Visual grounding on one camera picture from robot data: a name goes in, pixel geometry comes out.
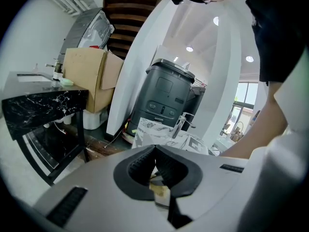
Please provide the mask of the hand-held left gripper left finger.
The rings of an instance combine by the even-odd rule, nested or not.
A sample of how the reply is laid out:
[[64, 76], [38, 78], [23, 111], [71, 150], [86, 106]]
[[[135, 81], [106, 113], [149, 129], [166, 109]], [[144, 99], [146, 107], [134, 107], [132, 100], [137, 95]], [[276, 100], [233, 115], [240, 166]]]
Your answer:
[[138, 152], [118, 163], [113, 178], [118, 188], [128, 197], [139, 201], [153, 201], [149, 188], [155, 168], [155, 146], [139, 147]]

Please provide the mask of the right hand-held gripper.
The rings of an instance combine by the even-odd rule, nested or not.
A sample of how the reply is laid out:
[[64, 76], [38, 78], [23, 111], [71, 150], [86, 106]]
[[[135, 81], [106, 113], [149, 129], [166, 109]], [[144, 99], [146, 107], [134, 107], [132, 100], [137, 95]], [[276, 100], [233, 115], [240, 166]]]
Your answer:
[[191, 135], [189, 135], [182, 144], [182, 149], [202, 155], [210, 155], [210, 156], [219, 155], [219, 151], [216, 148], [208, 149], [201, 140], [196, 139]]

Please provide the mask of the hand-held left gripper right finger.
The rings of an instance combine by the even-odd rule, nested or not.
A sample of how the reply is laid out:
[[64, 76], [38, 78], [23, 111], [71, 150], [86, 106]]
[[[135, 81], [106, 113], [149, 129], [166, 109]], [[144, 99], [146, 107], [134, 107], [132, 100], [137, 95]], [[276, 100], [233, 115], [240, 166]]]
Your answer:
[[202, 169], [170, 146], [155, 146], [155, 164], [173, 198], [190, 196], [202, 181]]

